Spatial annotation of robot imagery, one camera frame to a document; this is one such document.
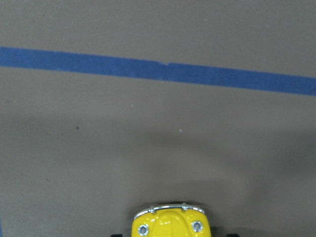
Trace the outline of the yellow beetle toy car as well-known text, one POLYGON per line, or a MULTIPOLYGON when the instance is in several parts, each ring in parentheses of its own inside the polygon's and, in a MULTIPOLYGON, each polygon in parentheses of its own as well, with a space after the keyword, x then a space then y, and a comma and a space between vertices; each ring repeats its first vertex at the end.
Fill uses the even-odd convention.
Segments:
POLYGON ((152 205, 134 216, 132 237, 211 237, 204 209, 193 204, 152 205))

